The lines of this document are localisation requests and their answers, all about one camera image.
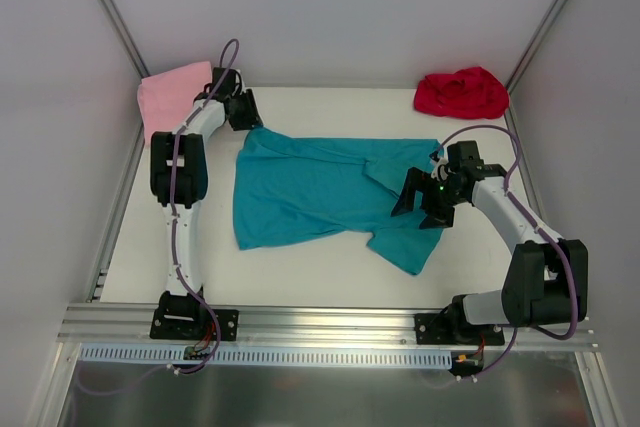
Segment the teal t shirt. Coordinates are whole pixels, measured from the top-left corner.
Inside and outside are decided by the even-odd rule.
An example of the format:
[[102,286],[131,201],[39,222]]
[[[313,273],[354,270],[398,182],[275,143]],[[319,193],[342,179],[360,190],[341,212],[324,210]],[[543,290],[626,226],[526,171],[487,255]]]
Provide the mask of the teal t shirt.
[[258,128],[236,159],[232,218],[238,247],[282,247],[367,233],[374,253],[409,275],[442,235],[419,210],[394,217],[406,174],[430,171],[435,139],[291,138]]

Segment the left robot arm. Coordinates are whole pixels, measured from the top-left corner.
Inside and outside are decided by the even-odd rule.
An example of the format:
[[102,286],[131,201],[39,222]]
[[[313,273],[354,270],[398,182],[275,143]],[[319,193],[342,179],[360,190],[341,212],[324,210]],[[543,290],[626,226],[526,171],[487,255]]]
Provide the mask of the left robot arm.
[[150,188],[167,226],[169,267],[154,324],[175,327],[186,338],[207,329],[203,281],[197,260],[200,208],[208,191],[206,144],[224,125],[250,131],[263,125],[254,93],[239,70],[215,67],[212,81],[171,131],[151,137]]

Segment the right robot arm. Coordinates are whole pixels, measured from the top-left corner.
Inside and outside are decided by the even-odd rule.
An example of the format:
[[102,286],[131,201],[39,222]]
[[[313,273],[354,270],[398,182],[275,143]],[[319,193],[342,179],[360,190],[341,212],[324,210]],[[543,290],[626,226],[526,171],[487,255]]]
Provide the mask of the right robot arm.
[[549,228],[509,187],[510,171],[485,162],[474,141],[450,145],[446,158],[431,155],[427,173],[408,169],[392,216],[424,212],[423,230],[450,228],[455,209],[469,204],[491,223],[511,254],[503,286],[462,294],[424,328],[439,342],[471,344],[492,328],[533,328],[570,339],[587,314],[588,250]]

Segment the folded pink t shirt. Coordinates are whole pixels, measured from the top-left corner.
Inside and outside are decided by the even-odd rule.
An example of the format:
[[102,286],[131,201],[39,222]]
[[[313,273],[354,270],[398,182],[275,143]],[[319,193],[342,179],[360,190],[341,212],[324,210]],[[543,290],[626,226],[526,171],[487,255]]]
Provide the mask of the folded pink t shirt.
[[195,97],[212,80],[209,61],[182,66],[141,81],[137,102],[144,126],[145,146],[155,132],[170,132],[191,112]]

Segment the crumpled red t shirt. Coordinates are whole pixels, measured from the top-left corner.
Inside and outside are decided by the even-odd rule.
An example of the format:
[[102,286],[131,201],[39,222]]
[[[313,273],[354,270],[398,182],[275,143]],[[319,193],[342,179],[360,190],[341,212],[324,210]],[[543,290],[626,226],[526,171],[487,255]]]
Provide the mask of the crumpled red t shirt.
[[509,106],[507,89],[480,66],[426,75],[418,83],[413,100],[417,112],[462,120],[494,120]]

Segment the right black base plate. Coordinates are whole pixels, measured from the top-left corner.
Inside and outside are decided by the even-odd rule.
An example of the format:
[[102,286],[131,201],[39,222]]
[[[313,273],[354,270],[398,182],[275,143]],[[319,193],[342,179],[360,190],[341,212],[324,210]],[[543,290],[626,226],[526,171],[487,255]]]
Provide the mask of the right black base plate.
[[453,320],[444,313],[417,313],[413,316],[416,343],[418,345],[451,346],[504,346],[502,331],[492,325],[473,325]]

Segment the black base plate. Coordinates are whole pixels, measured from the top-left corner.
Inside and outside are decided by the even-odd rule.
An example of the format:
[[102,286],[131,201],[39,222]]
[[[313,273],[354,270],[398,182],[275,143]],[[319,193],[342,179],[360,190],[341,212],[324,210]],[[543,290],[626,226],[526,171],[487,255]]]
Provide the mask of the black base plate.
[[159,306],[153,316],[149,337],[154,340],[202,340],[211,334],[212,340],[235,341],[239,311],[215,309],[219,329],[211,314],[200,304],[187,307]]
[[444,313],[417,313],[413,316],[416,343],[418,345],[451,346],[504,346],[502,331],[492,325],[473,325],[453,320]]

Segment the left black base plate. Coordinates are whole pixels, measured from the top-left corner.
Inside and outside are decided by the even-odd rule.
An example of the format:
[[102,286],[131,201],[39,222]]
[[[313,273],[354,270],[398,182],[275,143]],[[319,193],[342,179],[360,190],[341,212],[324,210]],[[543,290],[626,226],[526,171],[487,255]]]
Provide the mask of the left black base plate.
[[215,309],[219,329],[211,314],[200,304],[187,307],[159,306],[153,316],[149,337],[154,340],[202,340],[211,334],[212,340],[235,341],[239,311]]

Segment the left aluminium frame post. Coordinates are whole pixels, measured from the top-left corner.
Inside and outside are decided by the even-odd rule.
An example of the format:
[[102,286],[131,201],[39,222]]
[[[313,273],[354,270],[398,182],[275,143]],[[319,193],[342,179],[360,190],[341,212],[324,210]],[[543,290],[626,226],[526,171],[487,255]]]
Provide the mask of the left aluminium frame post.
[[126,52],[134,70],[141,78],[147,77],[149,75],[149,69],[143,60],[140,50],[136,45],[130,29],[128,28],[115,0],[98,0],[98,3],[118,37],[118,40]]

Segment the aluminium frame post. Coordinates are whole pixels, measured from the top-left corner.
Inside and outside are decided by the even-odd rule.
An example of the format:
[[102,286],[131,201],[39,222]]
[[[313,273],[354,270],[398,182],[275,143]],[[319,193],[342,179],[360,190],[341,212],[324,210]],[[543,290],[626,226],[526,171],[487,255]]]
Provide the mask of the aluminium frame post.
[[552,28],[559,20],[569,1],[570,0],[552,0],[552,2],[550,3],[505,84],[505,87],[509,94],[512,94],[516,90],[518,83],[534,60],[536,54],[542,47]]
[[140,50],[136,45],[130,29],[128,28],[115,0],[98,0],[98,3],[118,37],[118,40],[126,52],[134,70],[141,78],[147,77],[149,75],[149,69],[143,60]]

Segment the aluminium mounting rail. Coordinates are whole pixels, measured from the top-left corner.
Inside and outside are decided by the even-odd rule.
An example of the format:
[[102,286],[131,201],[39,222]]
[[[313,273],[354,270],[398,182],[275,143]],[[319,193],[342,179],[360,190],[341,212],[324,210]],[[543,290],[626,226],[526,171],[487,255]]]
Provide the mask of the aluminium mounting rail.
[[[399,349],[426,333],[412,309],[236,306],[222,321],[225,343],[273,347]],[[149,342],[155,306],[135,303],[72,303],[59,342]]]

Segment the right aluminium frame post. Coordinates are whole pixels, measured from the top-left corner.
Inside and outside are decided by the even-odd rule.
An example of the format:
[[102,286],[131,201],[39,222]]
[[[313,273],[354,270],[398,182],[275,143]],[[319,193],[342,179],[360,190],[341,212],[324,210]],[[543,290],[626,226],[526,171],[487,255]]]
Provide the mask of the right aluminium frame post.
[[505,87],[509,94],[512,94],[516,90],[518,83],[534,60],[536,54],[542,47],[552,28],[559,20],[569,1],[570,0],[552,0],[552,2],[550,3],[505,84]]

